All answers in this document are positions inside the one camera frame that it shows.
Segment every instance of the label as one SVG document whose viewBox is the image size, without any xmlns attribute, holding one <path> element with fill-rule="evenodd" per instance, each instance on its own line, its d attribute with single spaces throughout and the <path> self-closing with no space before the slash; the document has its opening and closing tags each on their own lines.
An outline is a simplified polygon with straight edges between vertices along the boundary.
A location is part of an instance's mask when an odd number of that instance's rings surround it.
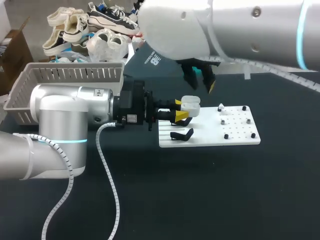
<svg viewBox="0 0 320 240">
<path fill-rule="evenodd" d="M 105 91 L 105 90 L 103 90 L 103 89 L 95 89 L 93 96 L 95 96 L 95 97 L 102 97 L 102 96 L 104 95 L 104 91 Z"/>
<path fill-rule="evenodd" d="M 128 123 L 137 123 L 137 115 L 136 114 L 128 114 L 127 116 L 126 116 L 126 121 L 128 122 Z"/>
</svg>

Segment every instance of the plastic basket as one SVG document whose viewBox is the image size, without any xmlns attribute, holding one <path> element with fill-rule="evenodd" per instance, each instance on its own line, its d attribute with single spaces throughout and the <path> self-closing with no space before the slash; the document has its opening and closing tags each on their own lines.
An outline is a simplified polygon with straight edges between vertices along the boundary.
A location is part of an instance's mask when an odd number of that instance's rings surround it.
<svg viewBox="0 0 320 240">
<path fill-rule="evenodd" d="M 30 96 L 38 84 L 110 88 L 118 95 L 123 63 L 29 63 L 15 81 L 3 109 L 19 125 L 37 125 L 30 112 Z"/>
</svg>

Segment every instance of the sneaker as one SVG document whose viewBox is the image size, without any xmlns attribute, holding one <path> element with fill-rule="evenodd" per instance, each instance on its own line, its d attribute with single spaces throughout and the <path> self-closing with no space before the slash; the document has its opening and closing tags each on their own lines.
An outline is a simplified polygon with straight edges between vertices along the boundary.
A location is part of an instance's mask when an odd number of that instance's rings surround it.
<svg viewBox="0 0 320 240">
<path fill-rule="evenodd" d="M 74 43 L 79 41 L 83 35 L 89 33 L 88 14 L 71 15 L 64 23 L 63 39 Z"/>
<path fill-rule="evenodd" d="M 129 52 L 128 43 L 131 43 L 130 37 L 119 33 L 113 35 L 108 43 L 110 57 L 115 60 L 123 59 Z"/>
<path fill-rule="evenodd" d="M 129 15 L 129 18 L 135 23 L 138 22 L 138 12 L 143 2 L 144 0 L 138 0 L 133 4 L 133 8 L 132 8 L 131 14 Z"/>
<path fill-rule="evenodd" d="M 94 53 L 96 48 L 96 43 L 99 40 L 105 41 L 109 44 L 110 39 L 114 36 L 114 32 L 110 29 L 104 28 L 95 33 L 95 35 L 87 42 L 86 47 L 89 52 Z"/>
<path fill-rule="evenodd" d="M 99 6 L 98 6 L 98 9 L 99 10 L 103 10 L 104 8 L 109 8 L 109 9 L 112 9 L 112 10 L 115 10 L 117 11 L 117 14 L 121 17 L 129 17 L 129 15 L 131 13 L 129 12 L 126 12 L 125 8 L 122 7 L 122 6 L 118 6 L 118 5 L 111 5 L 110 4 L 110 0 L 103 0 L 103 3 L 101 3 Z"/>
<path fill-rule="evenodd" d="M 43 51 L 46 56 L 54 56 L 71 47 L 69 42 L 63 39 L 64 31 L 61 29 L 53 29 L 48 41 L 43 45 Z"/>
<path fill-rule="evenodd" d="M 57 11 L 47 17 L 48 24 L 51 27 L 59 26 L 65 23 L 69 16 L 73 14 L 84 14 L 82 9 L 74 9 L 73 7 L 59 7 Z"/>
<path fill-rule="evenodd" d="M 130 18 L 123 16 L 119 9 L 106 7 L 100 10 L 92 2 L 88 7 L 90 9 L 89 25 L 111 29 L 125 35 L 136 35 L 139 32 L 138 25 Z"/>
<path fill-rule="evenodd" d="M 82 54 L 83 56 L 89 56 L 88 49 L 87 49 L 87 43 L 90 39 L 90 36 L 84 36 L 77 42 L 71 43 L 71 50 Z"/>
</svg>

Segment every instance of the white pegboard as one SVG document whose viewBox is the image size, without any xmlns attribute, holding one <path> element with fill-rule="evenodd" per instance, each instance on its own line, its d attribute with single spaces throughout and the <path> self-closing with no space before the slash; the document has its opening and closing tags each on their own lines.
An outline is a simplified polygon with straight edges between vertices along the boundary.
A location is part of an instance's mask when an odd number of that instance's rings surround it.
<svg viewBox="0 0 320 240">
<path fill-rule="evenodd" d="M 201 107 L 200 114 L 194 117 L 187 127 L 159 120 L 159 146 L 178 148 L 257 145 L 261 139 L 255 120 L 248 106 L 245 111 L 242 109 L 243 106 L 225 106 L 219 112 L 218 107 Z M 172 140 L 170 137 L 170 132 L 186 134 L 191 128 L 194 133 L 189 141 Z"/>
</svg>

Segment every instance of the black table surface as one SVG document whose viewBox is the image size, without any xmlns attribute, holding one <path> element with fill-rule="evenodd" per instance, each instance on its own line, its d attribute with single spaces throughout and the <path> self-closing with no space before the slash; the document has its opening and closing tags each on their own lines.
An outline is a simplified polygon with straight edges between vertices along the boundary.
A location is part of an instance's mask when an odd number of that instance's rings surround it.
<svg viewBox="0 0 320 240">
<path fill-rule="evenodd" d="M 319 73 L 301 73 L 310 80 Z M 146 79 L 162 99 L 248 105 L 260 145 L 160 148 L 158 128 L 106 129 L 100 141 L 120 200 L 115 240 L 320 239 L 320 93 L 269 73 L 220 75 L 207 95 L 182 78 Z M 37 132 L 7 117 L 5 132 Z M 85 172 L 50 222 L 48 240 L 108 239 L 115 200 L 88 131 Z M 67 179 L 0 181 L 0 239 L 41 239 Z"/>
</svg>

